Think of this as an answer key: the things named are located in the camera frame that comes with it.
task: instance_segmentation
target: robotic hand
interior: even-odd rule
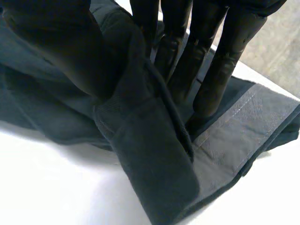
[[[165,35],[161,39],[155,65],[165,78],[177,104],[188,96],[225,17],[216,54],[194,99],[195,114],[187,123],[189,131],[195,120],[205,120],[216,112],[227,82],[248,42],[266,23],[267,16],[276,12],[285,2],[286,0],[194,0],[187,45],[173,75],[170,75],[187,28],[192,2],[161,0]],[[131,0],[131,6],[134,19],[142,27],[148,48],[151,48],[157,23],[158,0]]]

